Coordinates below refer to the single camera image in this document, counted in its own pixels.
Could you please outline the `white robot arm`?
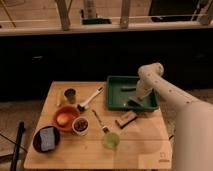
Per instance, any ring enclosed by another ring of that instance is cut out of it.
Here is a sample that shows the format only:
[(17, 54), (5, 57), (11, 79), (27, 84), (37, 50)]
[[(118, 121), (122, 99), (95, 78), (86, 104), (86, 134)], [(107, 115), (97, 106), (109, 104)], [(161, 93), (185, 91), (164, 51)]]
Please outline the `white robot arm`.
[(200, 100), (162, 78), (161, 63), (138, 69), (136, 94), (157, 91), (177, 112), (172, 171), (213, 171), (213, 104)]

